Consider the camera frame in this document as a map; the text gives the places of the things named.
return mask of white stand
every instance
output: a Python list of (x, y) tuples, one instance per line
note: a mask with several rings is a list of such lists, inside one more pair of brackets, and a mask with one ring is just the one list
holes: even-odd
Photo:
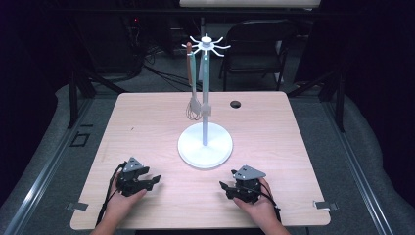
[(196, 168), (208, 169), (222, 165), (232, 153), (231, 135), (222, 126), (210, 122), (208, 141), (204, 146), (202, 128), (203, 124), (197, 123), (183, 131), (178, 141), (180, 157)]

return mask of black cable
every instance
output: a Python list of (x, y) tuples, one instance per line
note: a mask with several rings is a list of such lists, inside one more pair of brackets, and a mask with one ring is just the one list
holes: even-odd
[(118, 191), (117, 189), (111, 194), (111, 196), (110, 196), (110, 193), (111, 193), (111, 188), (112, 188), (112, 186), (113, 186), (113, 182), (114, 182), (114, 179), (115, 179), (115, 175), (116, 175), (116, 173), (118, 172), (118, 170), (120, 169), (120, 168), (124, 168), (125, 166), (127, 165), (127, 162), (124, 162), (123, 164), (120, 164), (117, 168), (116, 168), (116, 170), (114, 171), (114, 173), (113, 173), (113, 176), (111, 177), (111, 179), (110, 179), (110, 185), (108, 186), (108, 190), (107, 190), (107, 195), (106, 195), (106, 197), (105, 197), (105, 201), (104, 201), (104, 203), (103, 203), (103, 206), (101, 207), (101, 210), (100, 210), (100, 213), (98, 214), (98, 218), (97, 218), (97, 223), (95, 224), (95, 226), (97, 226), (100, 222), (101, 222), (101, 220), (103, 219), (103, 216), (104, 216), (104, 212), (105, 212), (105, 210), (107, 209), (107, 204), (108, 204), (108, 202), (110, 201), (110, 199), (113, 197), (113, 195), (115, 194), (115, 192), (116, 191)]
[(148, 71), (150, 71), (150, 72), (152, 72), (152, 73), (160, 76), (161, 78), (163, 78), (169, 85), (171, 85), (172, 87), (174, 87), (178, 91), (184, 91), (184, 90), (182, 90), (182, 89), (178, 88), (177, 86), (173, 85), (171, 82), (176, 82), (176, 83), (181, 84), (183, 86), (190, 87), (189, 83), (181, 82), (181, 81), (178, 81), (178, 80), (174, 80), (174, 79), (172, 79), (170, 77), (167, 77), (167, 74), (168, 73), (164, 73), (164, 72), (157, 71), (157, 70), (155, 70), (153, 68), (150, 68), (150, 67), (148, 67), (146, 65), (144, 65), (144, 68), (147, 69)]

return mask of wire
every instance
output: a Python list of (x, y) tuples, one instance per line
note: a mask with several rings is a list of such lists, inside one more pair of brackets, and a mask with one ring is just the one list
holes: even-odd
[(110, 201), (110, 199), (113, 197), (113, 195), (115, 194), (115, 192), (117, 192), (117, 191), (118, 191), (118, 189), (116, 189), (115, 191), (113, 191), (113, 193), (112, 193), (112, 194), (111, 194), (111, 196), (110, 196), (110, 193), (111, 193), (111, 188), (112, 188), (112, 186), (113, 186), (113, 182), (114, 182), (114, 179), (115, 179), (115, 175), (116, 175), (116, 173), (118, 172), (118, 170), (119, 170), (120, 168), (124, 168), (126, 165), (127, 165), (127, 162), (124, 162), (123, 164), (120, 164), (120, 165), (116, 168), (116, 170), (114, 171), (113, 176), (112, 176), (112, 177), (111, 177), (111, 179), (110, 179), (110, 185), (108, 186), (108, 190), (107, 190), (107, 195), (106, 195), (106, 197), (105, 197), (105, 201), (104, 201), (104, 203), (103, 203), (103, 206), (101, 207), (100, 213), (98, 214), (97, 223), (95, 224), (95, 226), (97, 226), (97, 225), (101, 222), (101, 220), (102, 220), (102, 218), (103, 218), (103, 216), (104, 216), (104, 212), (105, 212), (105, 210), (107, 209), (107, 204), (108, 204), (108, 202), (109, 202), (109, 201)]
[(172, 82), (178, 83), (180, 85), (183, 85), (185, 87), (190, 87), (189, 83), (187, 82), (187, 78), (183, 77), (183, 76), (179, 76), (179, 75), (175, 75), (175, 74), (171, 74), (171, 73), (166, 73), (166, 72), (162, 72), (162, 71), (158, 71), (155, 70), (153, 68), (150, 68), (146, 65), (143, 66), (145, 69), (147, 69), (148, 71), (160, 76), (161, 78), (163, 78), (169, 85), (171, 85), (173, 88), (177, 89), (178, 91), (183, 91), (182, 89), (178, 88), (177, 86), (173, 85)]

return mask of human hand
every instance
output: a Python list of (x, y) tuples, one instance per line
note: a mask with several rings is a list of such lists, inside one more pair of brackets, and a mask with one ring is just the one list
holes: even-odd
[(119, 173), (116, 174), (111, 186), (112, 197), (107, 203), (105, 215), (92, 234), (113, 234), (122, 220), (130, 213), (133, 206), (147, 193), (146, 189), (142, 189), (129, 197), (125, 197), (120, 192), (116, 192), (118, 176)]
[[(272, 199), (271, 189), (266, 180), (260, 178), (259, 182), (262, 184), (261, 192)], [(254, 204), (245, 203), (239, 198), (234, 198), (233, 200), (240, 209), (250, 215), (254, 223), (265, 234), (289, 234), (285, 227), (278, 221), (274, 205), (266, 197), (260, 196), (259, 200)]]

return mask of vertical pole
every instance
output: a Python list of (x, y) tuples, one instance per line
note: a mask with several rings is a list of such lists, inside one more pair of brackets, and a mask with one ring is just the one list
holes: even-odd
[(202, 117), (203, 117), (203, 143), (204, 146), (208, 144), (208, 117), (210, 116), (210, 105), (208, 103), (208, 91), (209, 91), (209, 56), (208, 52), (202, 57), (202, 70), (203, 70), (203, 105), (202, 105)]

